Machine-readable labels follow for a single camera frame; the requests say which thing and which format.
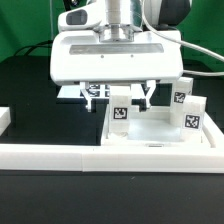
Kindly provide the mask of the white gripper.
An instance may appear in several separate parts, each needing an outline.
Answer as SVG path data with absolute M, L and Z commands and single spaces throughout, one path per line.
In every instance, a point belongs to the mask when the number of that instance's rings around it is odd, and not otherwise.
M 133 6 L 83 6 L 58 17 L 50 76 L 59 86 L 80 83 L 88 112 L 95 111 L 89 87 L 98 83 L 141 84 L 139 111 L 151 107 L 155 80 L 183 73 L 180 46 L 142 29 L 142 9 Z

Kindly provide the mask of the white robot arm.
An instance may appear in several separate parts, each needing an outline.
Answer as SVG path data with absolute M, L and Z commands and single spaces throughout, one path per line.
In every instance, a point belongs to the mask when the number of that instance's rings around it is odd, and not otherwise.
M 130 85 L 183 74 L 177 25 L 192 0 L 89 0 L 59 15 L 51 51 L 50 76 L 59 86 Z

